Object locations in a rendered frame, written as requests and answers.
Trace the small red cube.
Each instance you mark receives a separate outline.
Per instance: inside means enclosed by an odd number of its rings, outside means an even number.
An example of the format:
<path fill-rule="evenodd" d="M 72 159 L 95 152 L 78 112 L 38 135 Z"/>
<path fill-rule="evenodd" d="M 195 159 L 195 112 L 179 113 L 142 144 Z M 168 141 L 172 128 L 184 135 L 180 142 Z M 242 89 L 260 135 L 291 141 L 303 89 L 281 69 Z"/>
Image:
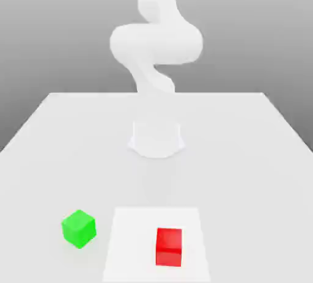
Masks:
<path fill-rule="evenodd" d="M 157 229 L 155 263 L 158 266 L 181 267 L 182 229 L 160 227 Z"/>

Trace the small green cube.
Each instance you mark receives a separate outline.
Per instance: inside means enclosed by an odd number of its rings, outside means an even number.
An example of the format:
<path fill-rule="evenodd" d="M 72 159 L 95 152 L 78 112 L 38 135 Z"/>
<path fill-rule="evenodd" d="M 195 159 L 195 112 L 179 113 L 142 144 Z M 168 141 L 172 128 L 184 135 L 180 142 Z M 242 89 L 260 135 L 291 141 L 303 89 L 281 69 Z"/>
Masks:
<path fill-rule="evenodd" d="M 62 222 L 64 239 L 81 249 L 97 235 L 95 218 L 82 210 L 77 210 Z"/>

